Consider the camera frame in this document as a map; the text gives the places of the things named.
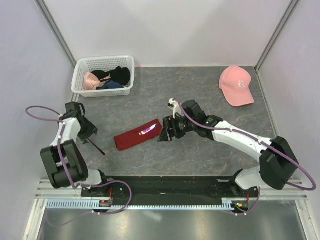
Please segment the dark red cloth napkin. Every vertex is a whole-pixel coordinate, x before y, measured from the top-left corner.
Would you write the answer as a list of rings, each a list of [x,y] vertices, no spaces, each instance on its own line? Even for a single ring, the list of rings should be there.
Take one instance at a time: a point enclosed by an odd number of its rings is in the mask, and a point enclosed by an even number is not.
[[[158,124],[155,129],[153,129],[152,131],[148,132],[145,135],[138,134],[140,131],[152,126],[153,124]],[[158,137],[161,134],[162,129],[163,127],[160,121],[158,119],[154,119],[140,127],[127,131],[123,134],[117,135],[113,139],[114,139],[116,148],[119,151],[124,151]]]

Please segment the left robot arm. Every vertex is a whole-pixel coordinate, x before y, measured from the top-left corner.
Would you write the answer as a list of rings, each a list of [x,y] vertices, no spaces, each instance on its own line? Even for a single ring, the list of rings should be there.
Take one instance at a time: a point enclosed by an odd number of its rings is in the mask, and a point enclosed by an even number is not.
[[[55,139],[40,151],[49,181],[55,189],[87,186],[92,187],[99,197],[109,193],[109,183],[103,180],[99,170],[88,168],[77,146],[77,140],[81,144],[87,143],[97,133],[98,128],[76,110],[59,118]]]

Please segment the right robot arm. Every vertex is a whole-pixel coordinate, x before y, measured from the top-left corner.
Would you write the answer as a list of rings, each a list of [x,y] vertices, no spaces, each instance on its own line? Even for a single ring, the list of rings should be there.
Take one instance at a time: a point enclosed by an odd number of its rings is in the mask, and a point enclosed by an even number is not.
[[[193,119],[167,116],[162,122],[161,142],[170,142],[195,132],[202,138],[231,146],[259,163],[257,167],[241,169],[234,174],[229,191],[235,197],[242,196],[252,187],[263,185],[282,190],[298,168],[298,160],[289,143],[280,136],[270,139],[254,135],[214,115]]]

